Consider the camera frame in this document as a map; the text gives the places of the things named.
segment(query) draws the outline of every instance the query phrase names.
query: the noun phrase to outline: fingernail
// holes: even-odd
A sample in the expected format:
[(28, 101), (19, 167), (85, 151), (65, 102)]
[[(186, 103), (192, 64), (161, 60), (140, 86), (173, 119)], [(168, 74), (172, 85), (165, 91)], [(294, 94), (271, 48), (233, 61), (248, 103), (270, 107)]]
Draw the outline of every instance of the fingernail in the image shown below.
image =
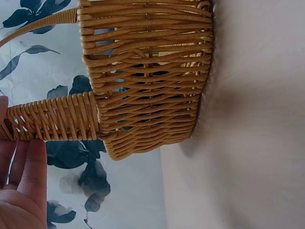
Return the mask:
[(0, 96), (0, 106), (8, 106), (9, 98), (7, 96)]

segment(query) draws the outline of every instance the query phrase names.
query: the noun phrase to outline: wicker basket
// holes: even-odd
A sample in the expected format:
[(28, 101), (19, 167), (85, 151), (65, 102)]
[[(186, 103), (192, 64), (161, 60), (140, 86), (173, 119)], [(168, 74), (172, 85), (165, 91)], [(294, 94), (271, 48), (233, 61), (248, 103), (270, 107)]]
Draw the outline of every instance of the wicker basket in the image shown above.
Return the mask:
[[(0, 139), (101, 139), (120, 160), (190, 135), (213, 51), (209, 1), (80, 0), (79, 8), (24, 26), (0, 47), (59, 23), (79, 24), (93, 91), (9, 108)], [(105, 28), (113, 30), (97, 33)]]

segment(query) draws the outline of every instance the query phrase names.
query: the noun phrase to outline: basket handle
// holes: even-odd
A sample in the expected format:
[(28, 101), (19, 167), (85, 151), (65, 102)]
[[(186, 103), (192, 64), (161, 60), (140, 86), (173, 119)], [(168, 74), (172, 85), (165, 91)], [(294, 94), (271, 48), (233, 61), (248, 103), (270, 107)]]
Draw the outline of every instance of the basket handle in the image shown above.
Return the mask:
[(0, 124), (0, 140), (111, 140), (102, 133), (93, 92), (21, 104), (8, 108)]
[(13, 40), (14, 38), (23, 35), (27, 32), (30, 32), (32, 30), (39, 29), (41, 27), (55, 25), (55, 24), (77, 23), (77, 9), (78, 8), (72, 8), (69, 10), (61, 11), (17, 29), (15, 32), (13, 32), (9, 36), (5, 37), (2, 41), (0, 41), (0, 48), (9, 41)]

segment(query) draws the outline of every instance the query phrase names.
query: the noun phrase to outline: white fabric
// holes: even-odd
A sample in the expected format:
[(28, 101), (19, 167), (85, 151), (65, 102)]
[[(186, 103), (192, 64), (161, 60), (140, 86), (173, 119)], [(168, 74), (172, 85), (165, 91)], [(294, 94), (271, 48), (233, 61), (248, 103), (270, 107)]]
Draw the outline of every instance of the white fabric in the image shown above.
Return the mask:
[(215, 3), (198, 127), (162, 147), (168, 229), (304, 229), (305, 1)]

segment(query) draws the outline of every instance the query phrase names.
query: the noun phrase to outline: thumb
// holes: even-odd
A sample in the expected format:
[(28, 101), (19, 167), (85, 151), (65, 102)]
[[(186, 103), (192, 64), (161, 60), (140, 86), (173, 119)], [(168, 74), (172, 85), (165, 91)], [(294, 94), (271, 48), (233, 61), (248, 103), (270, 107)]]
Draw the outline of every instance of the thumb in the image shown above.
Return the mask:
[(0, 96), (0, 124), (6, 117), (6, 111), (8, 109), (9, 99), (6, 96)]

